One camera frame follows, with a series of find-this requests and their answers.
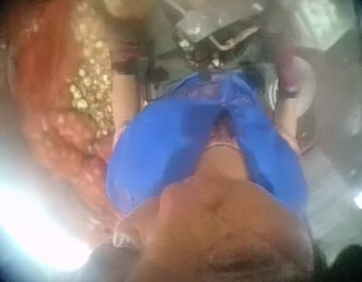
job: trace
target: person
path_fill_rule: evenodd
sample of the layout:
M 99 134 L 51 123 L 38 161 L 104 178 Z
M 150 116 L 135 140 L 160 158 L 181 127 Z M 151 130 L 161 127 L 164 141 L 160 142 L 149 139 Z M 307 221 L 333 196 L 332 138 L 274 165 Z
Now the person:
M 191 75 L 140 112 L 137 56 L 118 53 L 107 195 L 125 218 L 79 280 L 309 281 L 292 54 L 279 60 L 273 122 L 241 70 Z

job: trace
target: blue garment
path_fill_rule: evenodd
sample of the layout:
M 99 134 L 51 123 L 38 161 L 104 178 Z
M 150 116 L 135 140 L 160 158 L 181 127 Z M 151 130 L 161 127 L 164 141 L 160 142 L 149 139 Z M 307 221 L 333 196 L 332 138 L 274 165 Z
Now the blue garment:
M 230 115 L 251 180 L 302 214 L 307 185 L 299 157 L 278 134 L 242 73 L 210 80 L 192 75 L 137 115 L 108 165 L 107 195 L 116 209 L 129 214 L 166 185 L 192 175 L 223 111 Z

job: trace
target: hair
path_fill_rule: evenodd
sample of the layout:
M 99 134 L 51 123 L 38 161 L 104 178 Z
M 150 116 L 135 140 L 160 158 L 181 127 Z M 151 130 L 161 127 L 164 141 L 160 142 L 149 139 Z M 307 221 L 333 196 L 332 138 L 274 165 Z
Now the hair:
M 177 273 L 170 272 L 161 266 L 145 263 L 138 264 L 140 253 L 128 247 L 116 248 L 113 245 L 102 245 L 95 249 L 87 263 L 72 275 L 69 281 L 75 282 L 187 282 Z M 312 280 L 308 270 L 266 269 L 251 270 L 237 264 L 229 269 L 204 267 L 198 271 L 200 282 L 237 282 L 237 281 L 281 281 L 307 282 Z

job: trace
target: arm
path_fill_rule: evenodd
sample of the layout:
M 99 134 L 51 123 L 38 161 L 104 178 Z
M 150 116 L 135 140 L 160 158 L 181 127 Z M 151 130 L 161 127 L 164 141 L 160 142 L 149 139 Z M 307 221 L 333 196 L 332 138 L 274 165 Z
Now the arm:
M 112 84 L 111 104 L 116 128 L 113 147 L 115 147 L 119 134 L 125 125 L 138 114 L 140 100 L 137 91 L 136 75 L 113 72 Z

